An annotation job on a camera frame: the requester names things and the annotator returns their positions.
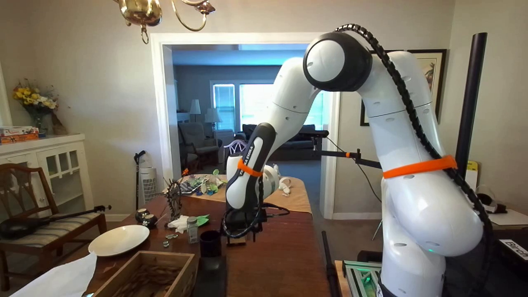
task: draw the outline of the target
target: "picture frame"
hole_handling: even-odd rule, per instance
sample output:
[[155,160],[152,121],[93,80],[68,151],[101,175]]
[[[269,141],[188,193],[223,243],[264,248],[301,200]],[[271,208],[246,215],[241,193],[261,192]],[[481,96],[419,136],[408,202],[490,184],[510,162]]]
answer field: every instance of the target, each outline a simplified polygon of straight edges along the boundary
[[[436,118],[441,118],[441,104],[443,104],[443,91],[444,91],[444,76],[448,65],[448,50],[408,50],[413,56],[416,56],[418,63],[423,68],[426,81],[431,91],[433,109]],[[362,118],[360,126],[370,126],[368,118],[365,114],[365,106],[362,103]]]

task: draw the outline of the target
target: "chandelier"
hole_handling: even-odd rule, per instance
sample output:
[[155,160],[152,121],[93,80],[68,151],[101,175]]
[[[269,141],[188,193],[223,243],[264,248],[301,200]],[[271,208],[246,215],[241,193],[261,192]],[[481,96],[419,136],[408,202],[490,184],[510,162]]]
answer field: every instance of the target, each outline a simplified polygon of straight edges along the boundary
[[[127,20],[131,25],[141,27],[142,42],[149,45],[149,33],[147,27],[155,27],[162,20],[162,7],[160,0],[114,0],[119,5],[121,15]],[[215,12],[215,7],[207,0],[180,0],[185,5],[195,7],[202,14],[202,25],[190,27],[187,25],[177,9],[175,0],[172,2],[172,10],[177,15],[182,27],[185,27],[190,32],[200,32],[208,23],[208,15]]]

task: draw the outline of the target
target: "table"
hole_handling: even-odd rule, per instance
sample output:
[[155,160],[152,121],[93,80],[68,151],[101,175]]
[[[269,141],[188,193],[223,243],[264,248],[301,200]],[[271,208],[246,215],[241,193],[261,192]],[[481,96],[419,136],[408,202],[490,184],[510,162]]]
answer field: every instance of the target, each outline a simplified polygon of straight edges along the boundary
[[[256,243],[250,241],[245,246],[223,245],[228,268],[226,296],[329,296],[325,259],[314,230],[307,192],[302,180],[291,180],[292,193],[289,197],[276,192],[266,200],[291,210],[291,215],[268,220],[264,231],[258,233]],[[184,215],[210,215],[210,225],[200,228],[200,233],[220,230],[226,207],[223,195],[225,188],[220,188],[213,197],[184,198]],[[165,228],[169,217],[164,213],[170,213],[165,198],[151,200],[147,208],[160,221],[141,250],[167,251],[164,250],[164,240],[172,235],[172,230]],[[169,251],[200,254],[197,245],[188,245],[187,235],[174,240]],[[127,258],[131,258],[131,253],[119,259],[98,263],[89,289],[96,291],[103,286]]]

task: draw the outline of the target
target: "orange band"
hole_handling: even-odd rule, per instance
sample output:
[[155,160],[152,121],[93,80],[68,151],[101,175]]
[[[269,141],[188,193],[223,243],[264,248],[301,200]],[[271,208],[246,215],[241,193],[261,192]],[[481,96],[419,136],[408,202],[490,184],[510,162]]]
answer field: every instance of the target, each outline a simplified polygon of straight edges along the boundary
[[238,169],[243,170],[243,172],[246,172],[246,174],[251,175],[251,177],[256,177],[256,179],[259,179],[259,177],[263,175],[263,172],[256,172],[256,170],[250,169],[250,167],[243,162],[243,159],[238,160]]
[[454,157],[448,155],[443,159],[433,159],[426,162],[398,167],[398,169],[383,172],[383,177],[395,179],[401,175],[415,175],[415,174],[436,172],[436,170],[446,170],[446,169],[457,169],[457,162]]

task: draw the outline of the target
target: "plate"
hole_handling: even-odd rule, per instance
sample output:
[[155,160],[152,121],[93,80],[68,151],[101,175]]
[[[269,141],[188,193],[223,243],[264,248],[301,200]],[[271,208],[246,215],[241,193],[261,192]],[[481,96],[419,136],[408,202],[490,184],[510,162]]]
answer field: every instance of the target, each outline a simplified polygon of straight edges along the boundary
[[142,245],[151,235],[151,230],[142,225],[127,225],[98,236],[88,251],[98,254],[99,258],[111,258],[127,253],[139,245]]

